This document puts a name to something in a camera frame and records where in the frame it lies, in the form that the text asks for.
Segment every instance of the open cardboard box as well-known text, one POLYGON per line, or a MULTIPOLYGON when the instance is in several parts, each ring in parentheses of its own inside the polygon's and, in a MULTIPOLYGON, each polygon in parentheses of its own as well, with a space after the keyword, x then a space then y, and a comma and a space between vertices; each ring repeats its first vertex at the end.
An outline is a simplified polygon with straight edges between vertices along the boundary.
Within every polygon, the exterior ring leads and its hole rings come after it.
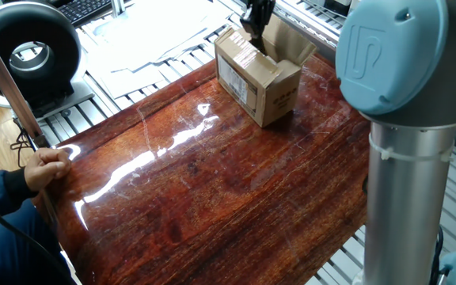
POLYGON ((302 66, 316 46, 272 15, 263 33, 262 54, 239 29, 226 29, 215 41, 219 83, 265 127, 295 106, 302 66))

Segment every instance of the white paper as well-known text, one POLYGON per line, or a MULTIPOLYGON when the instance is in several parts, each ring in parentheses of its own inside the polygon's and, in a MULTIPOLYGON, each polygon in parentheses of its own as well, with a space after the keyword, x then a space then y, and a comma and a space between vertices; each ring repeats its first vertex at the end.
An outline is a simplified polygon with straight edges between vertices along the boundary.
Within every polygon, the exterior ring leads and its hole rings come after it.
POLYGON ((94 30, 110 71, 138 70, 176 58, 226 23, 229 13, 205 0, 140 0, 94 30))
POLYGON ((102 78, 114 99, 165 80, 154 64, 133 72, 128 69, 108 72, 102 78))
POLYGON ((154 64, 132 72, 129 69, 110 71, 106 60, 95 52, 88 55, 88 70, 113 99, 165 80, 154 64))

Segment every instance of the person's hand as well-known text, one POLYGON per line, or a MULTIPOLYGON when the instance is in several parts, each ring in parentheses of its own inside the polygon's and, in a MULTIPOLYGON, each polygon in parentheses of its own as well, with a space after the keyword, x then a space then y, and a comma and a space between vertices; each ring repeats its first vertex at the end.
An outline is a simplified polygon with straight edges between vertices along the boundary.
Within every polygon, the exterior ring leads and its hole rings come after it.
POLYGON ((41 148, 29 159, 24 169, 29 190, 39 191, 54 179, 64 177, 71 168, 68 153, 64 150, 41 148))

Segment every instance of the robot logo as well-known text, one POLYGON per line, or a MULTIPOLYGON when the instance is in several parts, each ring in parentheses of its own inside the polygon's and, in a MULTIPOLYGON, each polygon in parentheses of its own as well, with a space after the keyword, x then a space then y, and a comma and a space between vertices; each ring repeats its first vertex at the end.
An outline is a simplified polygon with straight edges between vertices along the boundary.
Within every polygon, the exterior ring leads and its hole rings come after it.
POLYGON ((371 75, 370 72, 374 69, 378 59, 381 57, 382 38, 384 35, 385 31, 374 28, 357 25, 351 27, 345 69, 345 76, 347 78, 360 81, 366 75, 371 75))

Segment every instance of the wooden board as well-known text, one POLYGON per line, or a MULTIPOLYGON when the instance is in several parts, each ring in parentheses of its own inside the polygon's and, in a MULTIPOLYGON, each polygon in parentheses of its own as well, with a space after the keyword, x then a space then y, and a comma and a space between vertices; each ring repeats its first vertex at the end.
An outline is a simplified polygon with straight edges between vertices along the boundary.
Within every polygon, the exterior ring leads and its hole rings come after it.
POLYGON ((67 140, 36 205, 84 284, 304 284, 364 223, 369 123, 330 63, 259 128, 215 64, 67 140))

